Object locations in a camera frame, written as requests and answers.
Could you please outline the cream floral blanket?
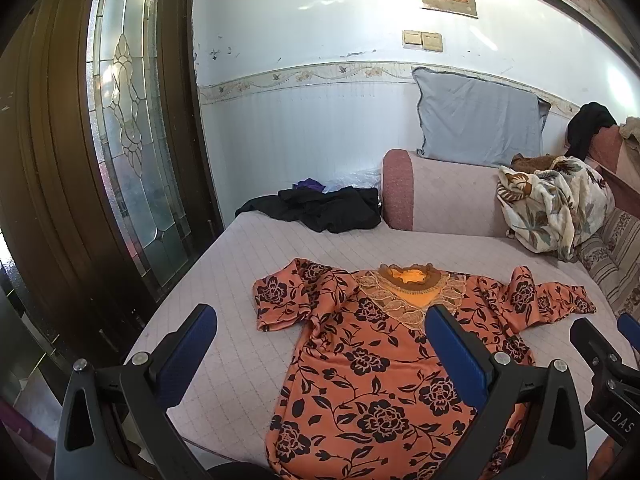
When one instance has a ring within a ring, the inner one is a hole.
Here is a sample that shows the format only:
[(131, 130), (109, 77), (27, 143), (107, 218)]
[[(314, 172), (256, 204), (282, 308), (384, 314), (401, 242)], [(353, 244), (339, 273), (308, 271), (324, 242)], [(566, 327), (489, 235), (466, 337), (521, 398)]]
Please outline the cream floral blanket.
[(577, 259), (577, 247), (604, 225), (615, 206), (597, 170), (559, 156), (546, 170), (498, 169), (497, 198), (510, 237), (535, 254)]

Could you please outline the striped beige cushion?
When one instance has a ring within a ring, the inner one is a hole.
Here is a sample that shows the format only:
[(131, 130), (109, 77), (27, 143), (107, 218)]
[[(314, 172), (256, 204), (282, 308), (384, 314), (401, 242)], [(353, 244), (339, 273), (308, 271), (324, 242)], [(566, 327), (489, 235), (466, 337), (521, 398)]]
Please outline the striped beige cushion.
[(578, 258), (616, 318), (639, 319), (639, 219), (615, 208), (602, 228), (578, 247)]

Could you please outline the beige wall switch plate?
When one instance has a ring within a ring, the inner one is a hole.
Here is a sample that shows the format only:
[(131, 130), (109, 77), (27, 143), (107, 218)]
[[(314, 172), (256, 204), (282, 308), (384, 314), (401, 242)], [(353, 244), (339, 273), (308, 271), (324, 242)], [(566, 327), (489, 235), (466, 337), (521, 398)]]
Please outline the beige wall switch plate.
[(420, 48), (431, 52), (442, 52), (444, 50), (444, 40), (442, 40), (442, 35), (439, 32), (404, 30), (402, 32), (402, 44), (405, 48)]

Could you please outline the pink quilted bed mattress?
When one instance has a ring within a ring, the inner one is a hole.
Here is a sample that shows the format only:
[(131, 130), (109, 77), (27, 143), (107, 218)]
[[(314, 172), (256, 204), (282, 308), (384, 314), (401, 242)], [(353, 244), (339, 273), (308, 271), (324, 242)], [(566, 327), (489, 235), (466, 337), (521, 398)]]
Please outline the pink quilted bed mattress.
[(285, 479), (428, 479), (474, 416), (424, 333), (438, 302), (492, 352), (567, 362), (582, 401), (591, 373), (570, 344), (575, 318), (634, 362), (578, 263), (507, 238), (388, 226), (316, 233), (257, 212), (236, 218), (194, 264), (136, 349), (152, 350), (209, 304), (215, 339), (168, 412), (179, 434)]

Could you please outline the black garment on headboard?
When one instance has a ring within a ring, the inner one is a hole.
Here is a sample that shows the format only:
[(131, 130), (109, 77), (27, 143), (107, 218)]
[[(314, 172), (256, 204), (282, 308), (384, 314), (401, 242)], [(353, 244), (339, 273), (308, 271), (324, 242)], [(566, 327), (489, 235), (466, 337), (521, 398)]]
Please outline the black garment on headboard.
[(604, 105), (597, 102), (583, 105), (567, 125), (568, 150), (565, 156), (585, 160), (592, 138), (602, 128), (610, 128), (615, 125), (614, 117)]

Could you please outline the grey blue pillow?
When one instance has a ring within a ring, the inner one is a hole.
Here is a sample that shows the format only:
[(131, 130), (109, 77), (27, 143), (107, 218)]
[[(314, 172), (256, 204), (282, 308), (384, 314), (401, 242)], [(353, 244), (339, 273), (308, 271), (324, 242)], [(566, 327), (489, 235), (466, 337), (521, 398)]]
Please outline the grey blue pillow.
[(500, 82), (417, 67), (416, 106), (423, 142), (416, 154), (443, 162), (498, 167), (516, 154), (542, 154), (550, 104)]

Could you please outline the black crumpled garment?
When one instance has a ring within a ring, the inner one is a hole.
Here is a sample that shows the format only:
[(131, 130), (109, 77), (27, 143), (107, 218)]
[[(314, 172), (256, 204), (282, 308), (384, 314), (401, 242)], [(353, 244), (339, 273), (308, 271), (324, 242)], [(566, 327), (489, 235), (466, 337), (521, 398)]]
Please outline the black crumpled garment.
[(311, 188), (291, 188), (274, 195), (248, 200), (235, 215), (257, 211), (271, 219), (299, 222), (311, 231), (333, 234), (370, 230), (381, 223), (381, 204), (376, 188), (340, 188), (322, 193)]

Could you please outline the purple cloth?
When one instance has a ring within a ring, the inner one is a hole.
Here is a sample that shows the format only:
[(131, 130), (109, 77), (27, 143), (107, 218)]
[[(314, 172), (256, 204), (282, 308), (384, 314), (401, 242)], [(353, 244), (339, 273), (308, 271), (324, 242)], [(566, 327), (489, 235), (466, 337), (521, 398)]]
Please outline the purple cloth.
[(326, 186), (313, 178), (300, 180), (292, 185), (292, 189), (296, 191), (312, 191), (323, 193)]

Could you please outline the stained glass wooden door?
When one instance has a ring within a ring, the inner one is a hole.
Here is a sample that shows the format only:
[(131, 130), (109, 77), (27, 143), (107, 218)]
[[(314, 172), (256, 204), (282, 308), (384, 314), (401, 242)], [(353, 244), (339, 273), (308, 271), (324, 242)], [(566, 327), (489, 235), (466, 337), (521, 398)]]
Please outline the stained glass wooden door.
[(121, 361), (221, 233), (192, 0), (1, 0), (1, 231), (65, 359)]

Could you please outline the pink bolster cushion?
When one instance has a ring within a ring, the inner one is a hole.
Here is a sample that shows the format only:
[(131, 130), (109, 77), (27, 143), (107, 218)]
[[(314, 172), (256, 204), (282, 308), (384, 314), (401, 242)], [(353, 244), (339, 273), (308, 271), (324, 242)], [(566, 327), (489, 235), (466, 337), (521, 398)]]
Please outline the pink bolster cushion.
[(392, 229), (505, 237), (495, 168), (441, 162), (400, 148), (382, 160), (383, 219)]

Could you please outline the brown towel on headboard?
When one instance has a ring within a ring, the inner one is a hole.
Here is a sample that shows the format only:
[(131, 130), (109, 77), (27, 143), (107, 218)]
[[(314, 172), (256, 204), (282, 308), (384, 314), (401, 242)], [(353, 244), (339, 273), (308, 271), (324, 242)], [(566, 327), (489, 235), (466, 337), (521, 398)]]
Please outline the brown towel on headboard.
[(640, 153), (640, 118), (628, 117), (626, 122), (620, 125), (620, 136), (627, 148)]

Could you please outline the orange black floral shirt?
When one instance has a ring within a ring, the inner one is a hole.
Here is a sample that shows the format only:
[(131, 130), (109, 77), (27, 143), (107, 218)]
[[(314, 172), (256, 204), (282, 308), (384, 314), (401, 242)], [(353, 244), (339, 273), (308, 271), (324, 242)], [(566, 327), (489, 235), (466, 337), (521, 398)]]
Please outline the orange black floral shirt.
[(348, 272), (296, 259), (253, 287), (264, 332), (302, 326), (266, 437), (285, 479), (428, 479), (475, 416), (428, 340), (441, 304), (490, 352), (535, 361), (526, 328), (594, 311), (585, 289), (430, 264)]

